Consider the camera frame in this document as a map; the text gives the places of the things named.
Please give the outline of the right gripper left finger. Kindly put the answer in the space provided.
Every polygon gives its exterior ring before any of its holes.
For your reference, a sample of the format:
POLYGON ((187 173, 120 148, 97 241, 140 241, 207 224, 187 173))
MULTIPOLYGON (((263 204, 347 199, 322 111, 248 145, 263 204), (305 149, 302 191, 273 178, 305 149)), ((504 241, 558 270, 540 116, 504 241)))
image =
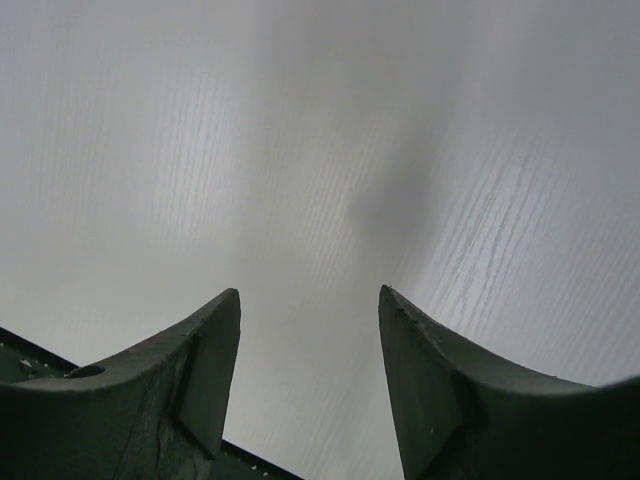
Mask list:
POLYGON ((240 339, 228 289, 188 318, 61 377, 1 380, 5 479, 205 479, 240 339))

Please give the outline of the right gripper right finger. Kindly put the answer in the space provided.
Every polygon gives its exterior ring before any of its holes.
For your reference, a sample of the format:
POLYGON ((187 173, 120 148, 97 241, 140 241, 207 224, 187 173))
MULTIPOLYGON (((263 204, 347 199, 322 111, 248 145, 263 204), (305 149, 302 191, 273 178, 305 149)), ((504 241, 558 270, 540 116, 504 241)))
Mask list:
POLYGON ((600 387, 507 360, 379 293, 379 330, 408 479, 635 479, 639 382, 600 387))

